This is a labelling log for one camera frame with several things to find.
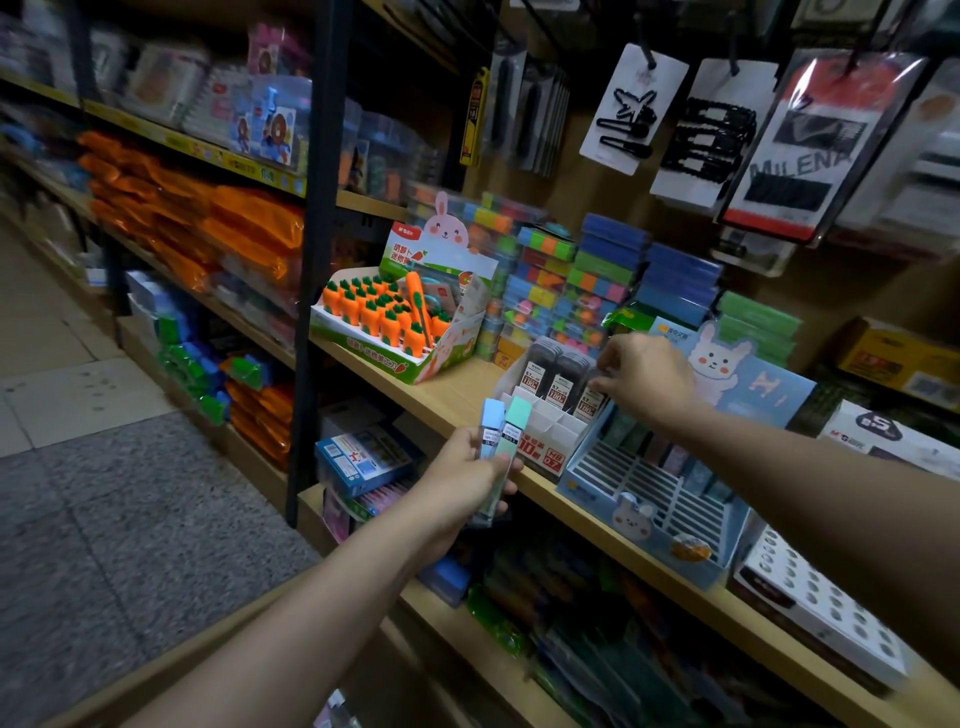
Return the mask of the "blue stationery box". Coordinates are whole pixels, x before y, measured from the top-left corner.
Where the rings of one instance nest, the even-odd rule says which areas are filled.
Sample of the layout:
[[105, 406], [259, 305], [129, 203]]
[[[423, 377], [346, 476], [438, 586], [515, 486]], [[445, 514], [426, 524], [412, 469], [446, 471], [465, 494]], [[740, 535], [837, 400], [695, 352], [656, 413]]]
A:
[[340, 496], [356, 499], [414, 474], [423, 452], [388, 422], [316, 443], [318, 479]]

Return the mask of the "black metal shelf post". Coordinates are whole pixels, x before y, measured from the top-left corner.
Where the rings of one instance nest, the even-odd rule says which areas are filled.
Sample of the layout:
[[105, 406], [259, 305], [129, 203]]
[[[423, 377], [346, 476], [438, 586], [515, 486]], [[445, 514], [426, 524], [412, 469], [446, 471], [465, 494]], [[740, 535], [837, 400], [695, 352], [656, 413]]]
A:
[[296, 528], [299, 494], [315, 483], [322, 354], [310, 341], [311, 309], [330, 278], [354, 0], [314, 0], [314, 64], [304, 238], [294, 338], [294, 419], [285, 520]]

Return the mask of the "pile of orange packets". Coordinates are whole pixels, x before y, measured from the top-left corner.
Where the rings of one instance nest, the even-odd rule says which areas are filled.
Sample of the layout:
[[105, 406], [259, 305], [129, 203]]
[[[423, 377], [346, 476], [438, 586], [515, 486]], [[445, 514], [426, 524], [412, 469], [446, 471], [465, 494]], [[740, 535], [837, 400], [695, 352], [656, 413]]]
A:
[[266, 191], [210, 184], [96, 130], [77, 136], [96, 220], [152, 252], [187, 285], [237, 269], [294, 295], [305, 215]]

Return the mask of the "row of pastel lead tubes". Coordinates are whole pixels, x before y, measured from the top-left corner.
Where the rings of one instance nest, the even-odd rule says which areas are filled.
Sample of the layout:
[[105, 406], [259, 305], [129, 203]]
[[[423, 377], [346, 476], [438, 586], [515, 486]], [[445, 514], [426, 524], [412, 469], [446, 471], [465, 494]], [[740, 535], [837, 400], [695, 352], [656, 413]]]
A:
[[681, 480], [682, 487], [694, 496], [718, 504], [730, 504], [736, 499], [734, 491], [725, 482], [681, 445], [655, 433], [619, 407], [612, 408], [601, 429], [601, 441]]

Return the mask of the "white card with black clips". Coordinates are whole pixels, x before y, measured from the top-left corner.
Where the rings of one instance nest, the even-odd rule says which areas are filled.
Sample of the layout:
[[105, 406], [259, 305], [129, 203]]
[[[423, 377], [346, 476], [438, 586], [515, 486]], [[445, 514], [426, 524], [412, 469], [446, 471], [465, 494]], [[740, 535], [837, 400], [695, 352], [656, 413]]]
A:
[[652, 155], [658, 129], [690, 66], [642, 45], [624, 46], [579, 154], [626, 176]]

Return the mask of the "pink cartoon box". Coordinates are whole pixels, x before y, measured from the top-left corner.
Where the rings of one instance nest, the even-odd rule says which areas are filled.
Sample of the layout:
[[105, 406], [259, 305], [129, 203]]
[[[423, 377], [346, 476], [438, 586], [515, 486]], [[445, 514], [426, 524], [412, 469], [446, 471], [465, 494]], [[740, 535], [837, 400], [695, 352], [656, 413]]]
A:
[[312, 65], [307, 37], [288, 24], [258, 21], [248, 26], [246, 67], [251, 75], [309, 77]]

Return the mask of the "hanging black pen packs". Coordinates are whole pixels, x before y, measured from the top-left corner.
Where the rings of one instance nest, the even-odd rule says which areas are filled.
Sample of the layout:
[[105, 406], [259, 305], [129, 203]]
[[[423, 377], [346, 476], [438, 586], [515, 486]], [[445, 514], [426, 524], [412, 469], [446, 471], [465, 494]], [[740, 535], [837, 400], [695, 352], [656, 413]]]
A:
[[551, 177], [570, 106], [568, 74], [530, 54], [524, 42], [499, 33], [489, 67], [481, 157]]

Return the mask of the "wooden shelving unit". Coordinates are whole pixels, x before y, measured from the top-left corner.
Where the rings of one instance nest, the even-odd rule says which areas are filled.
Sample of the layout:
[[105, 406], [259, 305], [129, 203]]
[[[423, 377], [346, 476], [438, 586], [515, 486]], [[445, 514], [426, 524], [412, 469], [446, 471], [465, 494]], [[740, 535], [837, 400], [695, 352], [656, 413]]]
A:
[[[133, 12], [133, 18], [173, 22], [175, 28], [210, 30], [215, 40], [237, 34], [260, 16], [280, 15], [309, 24], [319, 39], [319, 12], [327, 0], [52, 0], [66, 17], [71, 61], [78, 80], [77, 110], [88, 118], [84, 94], [98, 96], [93, 79], [90, 22], [97, 12]], [[409, 0], [353, 0], [351, 39], [384, 56], [399, 56], [405, 68], [425, 67], [423, 76], [437, 77], [465, 93], [463, 72], [470, 62], [455, 44], [446, 43], [431, 26], [404, 4]], [[470, 360], [450, 374], [422, 385], [408, 385], [385, 371], [345, 353], [342, 347], [318, 338], [310, 348], [295, 353], [282, 347], [275, 355], [311, 385], [324, 382], [325, 364], [336, 360], [380, 394], [407, 409], [438, 434], [448, 435], [479, 413], [481, 395], [498, 383], [501, 370]], [[929, 664], [911, 654], [910, 678], [899, 691], [877, 697], [808, 649], [781, 627], [765, 619], [726, 586], [726, 578], [708, 590], [693, 586], [666, 566], [627, 544], [611, 528], [563, 498], [555, 485], [536, 472], [521, 474], [518, 485], [544, 514], [571, 528], [606, 556], [633, 573], [647, 586], [716, 632], [750, 659], [785, 680], [834, 719], [852, 728], [949, 728], [960, 725], [960, 690]], [[173, 685], [189, 670], [221, 647], [228, 637], [262, 613], [291, 589], [285, 584], [255, 603], [218, 622], [184, 647], [157, 659], [52, 720], [54, 728], [107, 728], [119, 725], [133, 711]], [[533, 677], [532, 663], [515, 659], [498, 646], [465, 607], [453, 610], [418, 581], [403, 591], [396, 616], [381, 627], [384, 640], [413, 679], [413, 688], [430, 694], [414, 703], [420, 714], [428, 710], [443, 724], [462, 728], [579, 728]]]

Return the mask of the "light blue pencil lead tube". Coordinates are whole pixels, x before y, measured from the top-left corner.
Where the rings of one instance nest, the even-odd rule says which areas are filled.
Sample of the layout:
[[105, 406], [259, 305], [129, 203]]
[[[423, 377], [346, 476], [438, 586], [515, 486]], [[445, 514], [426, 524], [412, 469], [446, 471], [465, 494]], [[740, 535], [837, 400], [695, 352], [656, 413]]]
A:
[[486, 398], [479, 422], [478, 459], [490, 459], [495, 456], [505, 420], [505, 403], [498, 398]]

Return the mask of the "yellow utility knife pack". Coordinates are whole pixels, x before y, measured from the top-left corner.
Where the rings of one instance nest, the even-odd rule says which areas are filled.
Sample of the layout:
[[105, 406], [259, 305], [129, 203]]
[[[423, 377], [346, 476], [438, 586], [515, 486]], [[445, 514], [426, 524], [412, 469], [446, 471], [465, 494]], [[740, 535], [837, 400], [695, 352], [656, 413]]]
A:
[[459, 164], [475, 167], [479, 164], [483, 116], [490, 82], [490, 67], [482, 66], [474, 75], [467, 97]]

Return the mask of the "black pencil lead tube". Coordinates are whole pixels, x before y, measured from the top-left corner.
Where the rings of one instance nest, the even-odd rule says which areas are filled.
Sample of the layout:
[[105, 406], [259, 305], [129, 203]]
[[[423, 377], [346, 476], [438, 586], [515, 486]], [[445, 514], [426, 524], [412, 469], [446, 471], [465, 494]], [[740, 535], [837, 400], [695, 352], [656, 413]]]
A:
[[593, 366], [593, 360], [582, 352], [565, 348], [549, 370], [543, 395], [546, 404], [573, 413]]
[[571, 411], [571, 414], [581, 422], [591, 423], [606, 404], [608, 399], [607, 395], [597, 390], [593, 384], [595, 380], [601, 378], [603, 375], [603, 371], [593, 368], [586, 376], [581, 394]]
[[526, 360], [517, 387], [537, 398], [545, 398], [563, 350], [564, 347], [552, 338], [537, 338], [526, 350]]

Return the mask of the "person's right hand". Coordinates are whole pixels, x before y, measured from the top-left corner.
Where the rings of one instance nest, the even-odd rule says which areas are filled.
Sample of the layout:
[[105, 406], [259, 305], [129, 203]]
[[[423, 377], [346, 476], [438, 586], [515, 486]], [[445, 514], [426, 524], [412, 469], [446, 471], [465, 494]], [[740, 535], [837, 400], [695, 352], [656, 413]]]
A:
[[664, 337], [616, 334], [603, 351], [631, 352], [632, 418], [662, 434], [682, 434], [702, 406], [689, 362]]

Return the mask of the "stack of blue packets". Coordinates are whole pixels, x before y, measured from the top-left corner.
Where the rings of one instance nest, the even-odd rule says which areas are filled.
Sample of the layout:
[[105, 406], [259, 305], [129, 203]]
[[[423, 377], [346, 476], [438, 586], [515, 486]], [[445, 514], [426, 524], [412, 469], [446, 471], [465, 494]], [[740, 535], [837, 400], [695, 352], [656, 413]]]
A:
[[656, 316], [692, 330], [713, 315], [724, 265], [654, 242], [633, 300]]

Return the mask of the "white card with hairpins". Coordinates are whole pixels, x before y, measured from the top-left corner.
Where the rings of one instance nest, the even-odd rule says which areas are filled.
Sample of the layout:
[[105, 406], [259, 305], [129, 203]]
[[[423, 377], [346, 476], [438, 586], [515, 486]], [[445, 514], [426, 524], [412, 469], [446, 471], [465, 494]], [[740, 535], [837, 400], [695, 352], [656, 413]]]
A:
[[654, 198], [714, 216], [773, 104], [777, 76], [778, 65], [765, 60], [702, 60], [654, 177]]

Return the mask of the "stack of green packets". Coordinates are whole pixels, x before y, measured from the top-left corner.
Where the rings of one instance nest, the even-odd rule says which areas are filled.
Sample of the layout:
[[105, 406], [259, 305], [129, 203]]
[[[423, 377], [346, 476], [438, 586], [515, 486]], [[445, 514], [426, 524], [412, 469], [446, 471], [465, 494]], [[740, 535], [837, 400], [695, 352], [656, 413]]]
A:
[[753, 354], [787, 369], [803, 319], [727, 290], [715, 304], [718, 338], [725, 344], [753, 343]]

